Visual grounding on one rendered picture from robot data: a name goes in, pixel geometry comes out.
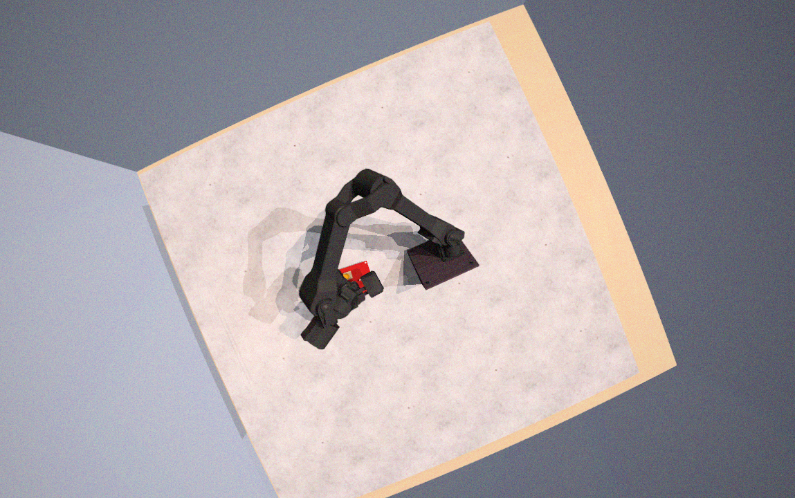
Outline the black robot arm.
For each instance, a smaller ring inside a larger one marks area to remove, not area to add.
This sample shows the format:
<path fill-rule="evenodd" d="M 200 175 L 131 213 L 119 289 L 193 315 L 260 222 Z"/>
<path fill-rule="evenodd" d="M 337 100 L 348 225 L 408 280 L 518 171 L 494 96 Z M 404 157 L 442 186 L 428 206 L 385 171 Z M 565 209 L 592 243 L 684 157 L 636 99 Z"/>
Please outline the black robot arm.
<path fill-rule="evenodd" d="M 362 196 L 353 201 L 355 196 Z M 351 202 L 353 201 L 353 202 Z M 340 328 L 338 320 L 345 318 L 355 306 L 355 291 L 342 275 L 340 258 L 349 233 L 349 225 L 379 208 L 399 212 L 419 225 L 417 231 L 437 248 L 444 262 L 465 255 L 462 240 L 466 231 L 428 214 L 401 194 L 393 178 L 365 168 L 346 183 L 339 194 L 327 203 L 324 224 L 311 273 L 306 275 L 299 296 L 313 315 L 311 323 L 300 334 L 304 341 L 323 350 Z"/>

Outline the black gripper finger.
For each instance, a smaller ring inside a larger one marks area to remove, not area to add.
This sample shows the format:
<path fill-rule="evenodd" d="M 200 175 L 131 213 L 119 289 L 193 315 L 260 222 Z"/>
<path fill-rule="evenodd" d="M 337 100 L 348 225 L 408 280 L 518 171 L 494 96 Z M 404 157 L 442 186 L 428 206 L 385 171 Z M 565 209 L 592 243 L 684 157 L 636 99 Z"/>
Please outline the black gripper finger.
<path fill-rule="evenodd" d="M 357 282 L 353 281 L 353 282 L 351 282 L 351 284 L 357 284 Z M 361 299 L 359 299 L 360 303 L 364 302 L 364 301 L 365 301 L 365 297 L 362 297 Z"/>

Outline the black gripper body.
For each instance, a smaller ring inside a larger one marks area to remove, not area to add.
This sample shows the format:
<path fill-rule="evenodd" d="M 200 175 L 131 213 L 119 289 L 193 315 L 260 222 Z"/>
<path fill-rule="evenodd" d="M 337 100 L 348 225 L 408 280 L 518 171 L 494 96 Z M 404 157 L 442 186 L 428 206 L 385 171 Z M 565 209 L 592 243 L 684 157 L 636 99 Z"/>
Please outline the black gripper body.
<path fill-rule="evenodd" d="M 354 297 L 355 306 L 353 307 L 352 310 L 358 308 L 357 305 L 361 304 L 359 302 L 359 299 L 361 299 L 362 297 L 368 294 L 371 297 L 375 297 L 379 293 L 383 293 L 384 288 L 382 286 L 382 283 L 379 281 L 378 275 L 375 273 L 375 271 L 372 270 L 371 272 L 362 275 L 362 277 L 360 278 L 364 287 L 359 288 L 357 284 L 352 284 L 352 286 L 348 287 L 351 291 L 355 291 L 356 293 L 356 296 Z M 362 291 L 365 291 L 365 293 L 362 293 Z"/>

